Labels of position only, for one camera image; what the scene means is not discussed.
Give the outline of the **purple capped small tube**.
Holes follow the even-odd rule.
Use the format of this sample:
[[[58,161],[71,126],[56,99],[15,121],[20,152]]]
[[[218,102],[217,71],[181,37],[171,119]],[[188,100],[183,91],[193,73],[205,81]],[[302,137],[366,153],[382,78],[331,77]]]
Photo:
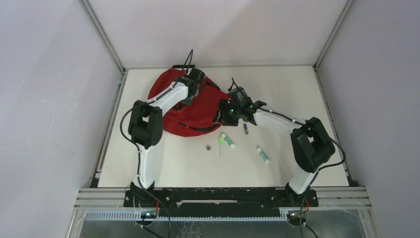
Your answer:
[[[243,124],[243,127],[244,127],[245,134],[249,134],[248,127],[247,127],[246,123]]]

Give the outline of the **green capped white pen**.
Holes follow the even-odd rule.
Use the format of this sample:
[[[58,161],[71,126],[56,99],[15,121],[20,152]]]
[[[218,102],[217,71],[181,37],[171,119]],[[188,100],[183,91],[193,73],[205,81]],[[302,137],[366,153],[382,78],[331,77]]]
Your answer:
[[[222,136],[220,136],[219,137],[219,147],[220,147],[220,159],[223,161],[223,158],[224,158],[224,154],[223,154],[223,142],[224,142],[224,140],[223,140],[223,137]]]

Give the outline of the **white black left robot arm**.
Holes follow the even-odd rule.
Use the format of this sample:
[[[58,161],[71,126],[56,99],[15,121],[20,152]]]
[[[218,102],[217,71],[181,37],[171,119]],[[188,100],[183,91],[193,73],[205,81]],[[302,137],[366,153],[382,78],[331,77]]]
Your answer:
[[[140,189],[136,201],[144,207],[153,204],[155,194],[153,167],[154,150],[163,135],[163,116],[176,104],[190,104],[199,93],[199,87],[205,77],[200,69],[193,68],[189,73],[180,73],[169,86],[147,101],[136,101],[127,112],[129,141],[138,149],[138,168],[133,184]]]

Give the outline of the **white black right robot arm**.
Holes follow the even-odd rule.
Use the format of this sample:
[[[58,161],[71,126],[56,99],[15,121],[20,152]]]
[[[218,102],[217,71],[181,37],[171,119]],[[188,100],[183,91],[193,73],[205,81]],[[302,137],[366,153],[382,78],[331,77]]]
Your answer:
[[[305,191],[327,164],[336,149],[342,146],[331,138],[322,121],[316,117],[301,119],[277,112],[267,103],[252,101],[243,87],[228,92],[228,99],[219,101],[213,121],[224,126],[237,126],[239,120],[289,134],[297,168],[287,182],[286,199],[292,206],[306,200]]]

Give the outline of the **red student backpack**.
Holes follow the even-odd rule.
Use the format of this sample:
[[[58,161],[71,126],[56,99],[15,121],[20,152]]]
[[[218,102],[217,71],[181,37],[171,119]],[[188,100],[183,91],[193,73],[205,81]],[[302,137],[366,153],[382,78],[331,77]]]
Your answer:
[[[221,100],[229,96],[207,75],[204,75],[198,95],[190,105],[177,103],[162,117],[162,129],[182,137],[195,137],[217,130],[221,124],[214,123]]]

